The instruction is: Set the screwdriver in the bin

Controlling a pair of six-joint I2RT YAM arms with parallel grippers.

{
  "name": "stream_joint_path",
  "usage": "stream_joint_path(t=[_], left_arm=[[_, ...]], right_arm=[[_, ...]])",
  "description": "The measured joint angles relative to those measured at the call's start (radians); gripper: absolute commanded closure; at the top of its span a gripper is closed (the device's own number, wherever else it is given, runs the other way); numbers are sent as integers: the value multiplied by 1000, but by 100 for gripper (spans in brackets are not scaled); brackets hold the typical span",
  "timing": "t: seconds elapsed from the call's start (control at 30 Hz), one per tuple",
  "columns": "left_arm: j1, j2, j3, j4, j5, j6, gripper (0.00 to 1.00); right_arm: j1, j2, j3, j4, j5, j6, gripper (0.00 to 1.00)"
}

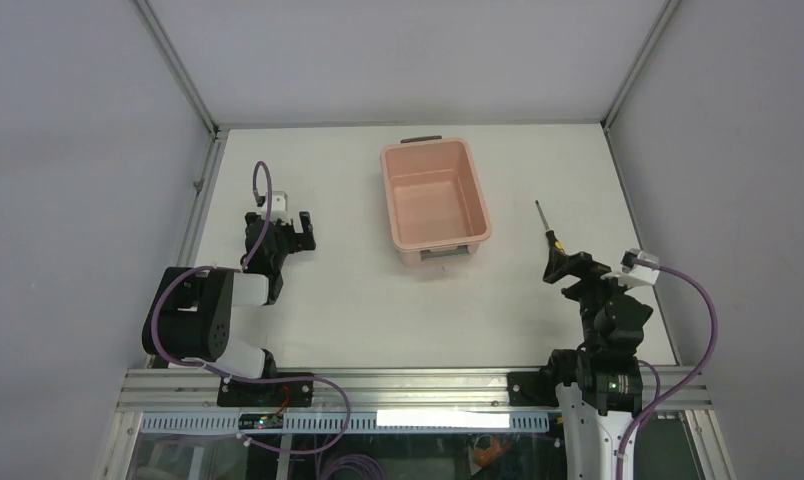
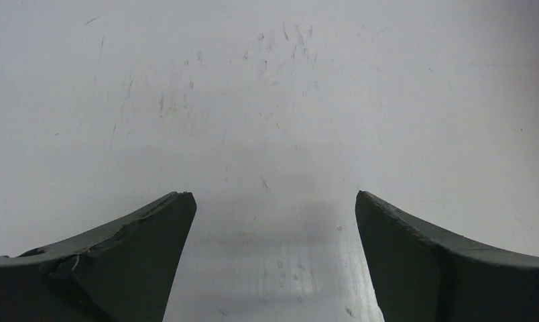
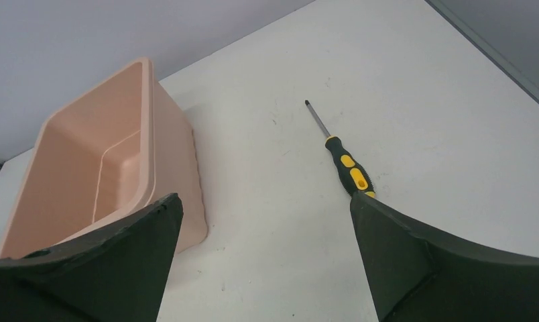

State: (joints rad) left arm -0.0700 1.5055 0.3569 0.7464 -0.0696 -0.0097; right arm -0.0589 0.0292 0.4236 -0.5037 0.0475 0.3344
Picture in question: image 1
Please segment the black yellow screwdriver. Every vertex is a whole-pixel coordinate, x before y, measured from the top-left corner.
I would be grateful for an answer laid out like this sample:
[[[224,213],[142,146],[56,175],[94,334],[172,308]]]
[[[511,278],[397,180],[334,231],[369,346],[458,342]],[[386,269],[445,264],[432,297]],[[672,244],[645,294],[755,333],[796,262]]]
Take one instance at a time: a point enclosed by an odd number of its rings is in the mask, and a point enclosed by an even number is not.
[[[540,216],[541,222],[545,230],[545,237],[547,239],[548,247],[551,250],[554,250],[560,254],[566,254],[562,244],[560,243],[554,232],[554,229],[550,226],[550,223],[547,220],[547,217],[543,211],[542,205],[539,200],[535,200],[535,206],[537,208],[538,214]]]

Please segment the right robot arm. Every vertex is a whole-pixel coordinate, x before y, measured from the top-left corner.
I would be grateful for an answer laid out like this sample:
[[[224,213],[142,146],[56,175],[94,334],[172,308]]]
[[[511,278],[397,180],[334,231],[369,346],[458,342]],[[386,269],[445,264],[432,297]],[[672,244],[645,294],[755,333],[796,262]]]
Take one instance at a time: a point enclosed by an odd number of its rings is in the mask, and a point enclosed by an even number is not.
[[[644,266],[648,254],[625,253],[618,271],[586,252],[549,252],[543,279],[566,276],[576,283],[563,295],[578,303],[583,340],[575,349],[552,352],[542,368],[544,396],[562,414],[567,474],[571,479],[628,479],[633,420],[643,409],[643,381],[636,357],[653,308],[629,290],[656,283],[658,271]]]

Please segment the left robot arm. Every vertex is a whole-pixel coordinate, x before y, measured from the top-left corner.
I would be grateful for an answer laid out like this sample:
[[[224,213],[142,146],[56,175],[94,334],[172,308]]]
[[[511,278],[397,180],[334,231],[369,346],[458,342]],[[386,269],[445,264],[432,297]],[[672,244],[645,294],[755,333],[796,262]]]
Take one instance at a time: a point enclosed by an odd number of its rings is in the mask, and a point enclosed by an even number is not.
[[[272,352],[252,346],[231,332],[236,307],[270,306],[284,286],[286,258],[316,249],[310,213],[299,213],[300,229],[277,218],[245,215],[248,270],[201,271],[169,267],[164,271],[141,341],[144,351],[179,366],[212,369],[226,378],[242,378],[241,394],[255,406],[272,403],[279,392]]]

